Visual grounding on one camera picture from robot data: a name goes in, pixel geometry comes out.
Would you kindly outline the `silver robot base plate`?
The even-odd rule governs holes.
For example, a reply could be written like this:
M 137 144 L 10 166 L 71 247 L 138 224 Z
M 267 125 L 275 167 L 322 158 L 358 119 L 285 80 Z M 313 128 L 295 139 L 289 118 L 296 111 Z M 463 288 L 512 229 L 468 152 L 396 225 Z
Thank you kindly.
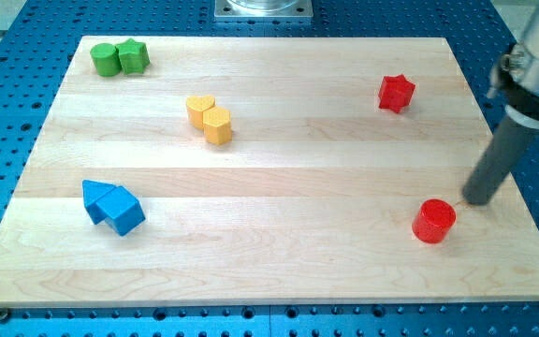
M 312 0 L 215 0 L 216 20 L 310 19 Z

